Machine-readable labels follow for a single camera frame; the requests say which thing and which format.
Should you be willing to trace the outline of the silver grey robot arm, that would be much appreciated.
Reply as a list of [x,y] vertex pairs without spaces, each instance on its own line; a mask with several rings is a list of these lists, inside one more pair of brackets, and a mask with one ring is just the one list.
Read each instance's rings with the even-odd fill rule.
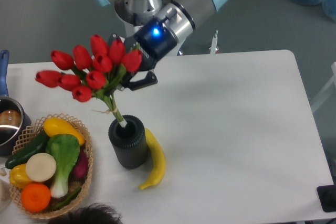
[[136,90],[157,83],[156,64],[164,56],[176,56],[186,38],[208,20],[228,0],[96,0],[101,6],[112,5],[124,23],[125,47],[139,46],[146,72],[142,80],[132,81],[128,73],[118,89]]

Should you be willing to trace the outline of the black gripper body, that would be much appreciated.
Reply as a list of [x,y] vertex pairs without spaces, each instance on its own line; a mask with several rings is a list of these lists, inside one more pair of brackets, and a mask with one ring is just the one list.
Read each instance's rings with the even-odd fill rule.
[[177,40],[166,27],[167,20],[167,18],[152,18],[133,36],[125,39],[126,52],[131,51],[131,48],[136,45],[142,52],[138,71],[154,69],[158,61],[177,45]]

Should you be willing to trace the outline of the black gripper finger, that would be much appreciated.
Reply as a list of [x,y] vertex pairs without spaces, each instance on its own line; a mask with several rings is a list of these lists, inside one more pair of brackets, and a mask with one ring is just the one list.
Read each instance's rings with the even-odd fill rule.
[[[137,76],[138,73],[145,73],[144,78],[132,81],[134,77]],[[127,73],[126,76],[122,79],[119,84],[119,90],[123,91],[125,89],[129,89],[131,91],[139,90],[142,88],[146,88],[158,83],[157,76],[155,75],[154,70],[140,71],[136,73]]]
[[111,35],[109,36],[109,38],[108,38],[108,41],[107,41],[109,47],[112,46],[112,43],[113,43],[115,40],[120,40],[120,41],[122,41],[122,44],[124,45],[125,37],[119,36],[118,34],[111,34]]

